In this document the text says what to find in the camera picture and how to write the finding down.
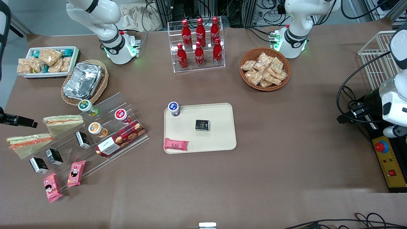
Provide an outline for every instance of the pink snack packet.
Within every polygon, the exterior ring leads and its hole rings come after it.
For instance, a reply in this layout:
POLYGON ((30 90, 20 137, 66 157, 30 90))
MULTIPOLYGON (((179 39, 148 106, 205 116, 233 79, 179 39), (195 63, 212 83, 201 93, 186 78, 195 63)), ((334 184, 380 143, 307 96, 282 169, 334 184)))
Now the pink snack packet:
POLYGON ((68 187, 81 185, 81 177, 83 168, 85 167, 86 161, 76 161, 72 163, 71 171, 68 177, 68 187))
POLYGON ((49 175, 42 181, 44 182, 45 190, 47 192, 47 198, 50 203, 63 196, 61 194, 61 189, 59 188, 58 184, 58 178, 55 173, 49 175))
POLYGON ((166 138, 164 141, 164 149, 182 150, 186 151, 188 141, 177 141, 166 138))

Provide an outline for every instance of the yogurt cup lid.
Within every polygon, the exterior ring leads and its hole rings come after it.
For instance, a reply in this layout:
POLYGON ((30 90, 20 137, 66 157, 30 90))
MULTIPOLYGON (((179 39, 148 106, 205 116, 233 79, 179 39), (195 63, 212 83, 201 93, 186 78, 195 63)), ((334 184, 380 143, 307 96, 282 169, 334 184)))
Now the yogurt cup lid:
POLYGON ((122 121, 127 118, 127 112, 124 109, 118 109, 116 113, 114 113, 114 116, 117 120, 122 121))
POLYGON ((78 104, 78 108, 84 112, 90 110, 91 107, 92 107, 92 103, 87 99, 80 101, 78 104))
POLYGON ((177 111, 179 110, 179 105, 177 102, 170 102, 168 104, 168 110, 170 110, 171 112, 177 111))
POLYGON ((98 134, 101 131, 101 125, 97 122, 91 123, 89 125, 88 131, 91 134, 98 134))

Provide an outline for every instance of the coca-cola bottle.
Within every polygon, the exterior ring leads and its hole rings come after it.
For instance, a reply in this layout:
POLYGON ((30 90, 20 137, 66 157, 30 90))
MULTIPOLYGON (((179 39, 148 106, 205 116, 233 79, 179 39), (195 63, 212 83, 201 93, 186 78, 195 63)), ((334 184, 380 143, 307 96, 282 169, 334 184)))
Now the coca-cola bottle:
POLYGON ((181 66, 181 69, 185 70, 188 68, 188 61, 186 60, 186 52, 182 48, 181 43, 178 43, 177 46, 178 46, 178 51, 177 51, 178 62, 179 62, 179 65, 181 66))
POLYGON ((210 43, 212 47, 215 45, 215 40, 219 38, 218 17, 212 18, 212 27, 210 28, 210 43))
POLYGON ((199 41, 202 45, 202 47, 206 46, 206 40, 205 40, 205 28, 202 25, 202 23, 204 22, 204 20, 202 18, 198 18, 197 23, 198 23, 198 27, 197 27, 197 41, 199 41))
POLYGON ((185 49, 192 49, 192 37, 191 30, 188 27, 188 21, 186 19, 182 20, 182 40, 184 41, 185 49))
POLYGON ((197 48, 195 49, 195 62, 197 64, 198 68, 202 68, 205 65, 205 60, 204 60, 204 51, 202 50, 201 43, 197 41, 195 43, 197 48))
POLYGON ((221 65, 222 63, 222 46, 221 39, 215 39, 215 46, 213 46, 213 64, 221 65))

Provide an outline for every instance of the wrapped sandwich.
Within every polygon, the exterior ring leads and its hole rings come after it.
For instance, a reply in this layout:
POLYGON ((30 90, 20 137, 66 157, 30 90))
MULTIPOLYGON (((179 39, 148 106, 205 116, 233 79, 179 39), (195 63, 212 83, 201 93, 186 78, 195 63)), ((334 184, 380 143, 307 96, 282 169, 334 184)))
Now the wrapped sandwich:
POLYGON ((58 136, 83 123, 80 115, 59 115, 43 118, 42 121, 47 126, 52 136, 58 136))
POLYGON ((52 141, 49 134, 36 134, 25 137, 11 137, 6 141, 11 145, 11 149, 23 159, 52 141))

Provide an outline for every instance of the wicker basket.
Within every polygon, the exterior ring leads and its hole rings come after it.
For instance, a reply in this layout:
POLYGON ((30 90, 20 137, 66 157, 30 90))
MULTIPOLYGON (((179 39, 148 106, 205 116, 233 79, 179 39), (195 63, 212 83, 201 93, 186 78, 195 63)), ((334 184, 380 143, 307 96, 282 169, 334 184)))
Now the wicker basket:
MULTIPOLYGON (((99 99, 99 97, 102 95, 103 91, 106 89, 107 87, 107 80, 109 79, 109 73, 107 72, 106 66, 104 63, 95 60, 95 59, 88 59, 83 61, 85 63, 89 63, 89 64, 95 64, 95 65, 99 65, 100 67, 103 68, 104 70, 104 74, 102 75, 102 78, 100 79, 99 85, 95 90, 95 94, 93 95, 93 97, 91 99, 89 99, 93 104, 99 99)), ((67 76, 67 78, 65 79, 65 82, 62 85, 62 89, 61 89, 61 96, 62 99, 68 103, 71 104, 72 106, 78 106, 80 100, 79 99, 73 99, 73 98, 69 98, 66 97, 65 94, 63 93, 63 87, 66 85, 66 83, 68 83, 69 79, 72 76, 72 73, 74 72, 74 70, 72 70, 69 75, 67 76)))
POLYGON ((288 80, 290 79, 290 75, 291 75, 290 63, 288 62, 287 58, 285 58, 285 56, 283 54, 277 52, 276 50, 274 50, 272 48, 267 48, 267 47, 253 48, 253 49, 250 49, 249 51, 247 51, 242 56, 239 67, 242 66, 248 60, 257 61, 257 58, 260 56, 260 53, 262 53, 262 52, 266 53, 268 56, 279 58, 279 60, 284 64, 283 70, 287 73, 287 78, 285 80, 283 80, 280 85, 271 85, 269 87, 263 88, 263 87, 256 86, 256 85, 252 84, 251 82, 249 82, 245 76, 245 71, 243 71, 242 69, 239 68, 240 76, 242 77, 244 82, 246 82, 250 87, 252 87, 254 89, 261 90, 261 91, 277 90, 288 82, 288 80))

